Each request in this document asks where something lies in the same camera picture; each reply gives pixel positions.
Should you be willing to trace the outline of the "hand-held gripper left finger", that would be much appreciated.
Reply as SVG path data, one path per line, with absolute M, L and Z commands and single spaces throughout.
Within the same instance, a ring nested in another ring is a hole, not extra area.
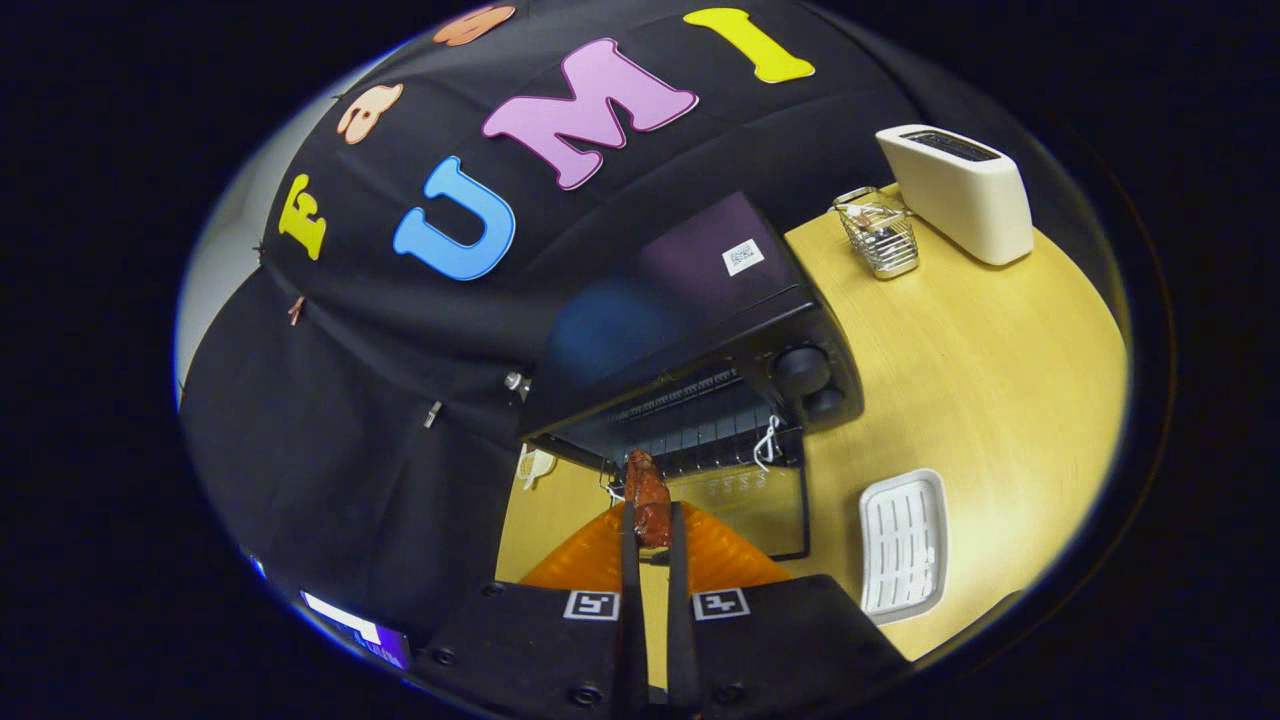
M 485 719 L 631 719 L 646 705 L 646 642 L 634 510 L 594 521 L 614 566 L 607 591 L 488 582 L 415 662 L 430 694 Z

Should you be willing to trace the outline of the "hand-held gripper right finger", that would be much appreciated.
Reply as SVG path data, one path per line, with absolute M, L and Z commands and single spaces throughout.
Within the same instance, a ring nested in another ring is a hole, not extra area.
M 671 507 L 668 693 L 681 719 L 846 719 L 911 664 L 826 574 L 696 591 L 705 524 Z

